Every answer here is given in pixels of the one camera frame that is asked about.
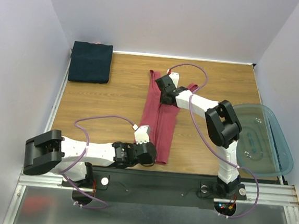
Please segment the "red tank top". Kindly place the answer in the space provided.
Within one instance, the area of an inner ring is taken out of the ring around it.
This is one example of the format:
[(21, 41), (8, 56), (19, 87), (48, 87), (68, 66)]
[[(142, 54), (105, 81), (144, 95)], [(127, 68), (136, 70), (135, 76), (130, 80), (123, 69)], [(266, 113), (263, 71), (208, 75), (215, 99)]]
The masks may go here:
[(173, 105), (161, 104), (161, 91), (156, 79), (161, 77), (158, 71), (149, 71), (150, 82), (142, 118), (139, 125), (150, 127), (149, 139), (156, 147), (156, 164), (167, 164), (170, 155), (171, 143), (176, 125), (179, 108)]

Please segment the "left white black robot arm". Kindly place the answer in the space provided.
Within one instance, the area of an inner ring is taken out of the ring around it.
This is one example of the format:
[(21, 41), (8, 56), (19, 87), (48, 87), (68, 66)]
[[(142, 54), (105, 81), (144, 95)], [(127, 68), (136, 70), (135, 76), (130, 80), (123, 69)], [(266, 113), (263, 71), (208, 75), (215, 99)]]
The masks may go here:
[(137, 164), (152, 165), (157, 159), (153, 143), (114, 142), (87, 143), (62, 136), (59, 130), (51, 130), (28, 139), (25, 144), (23, 174), (65, 175), (81, 187), (92, 183), (89, 164), (100, 167), (126, 169)]

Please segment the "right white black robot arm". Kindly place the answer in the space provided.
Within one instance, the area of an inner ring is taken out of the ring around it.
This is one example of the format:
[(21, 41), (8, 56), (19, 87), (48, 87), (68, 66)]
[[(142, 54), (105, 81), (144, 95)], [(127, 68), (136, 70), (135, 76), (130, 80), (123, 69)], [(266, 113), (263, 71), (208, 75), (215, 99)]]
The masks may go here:
[(156, 79), (156, 84), (162, 104), (188, 110), (193, 121), (195, 114), (205, 119), (208, 136), (218, 150), (211, 152), (220, 162), (217, 193), (222, 197), (232, 195), (241, 183), (236, 152), (242, 126), (231, 103), (209, 100), (186, 87), (177, 87), (169, 75)]

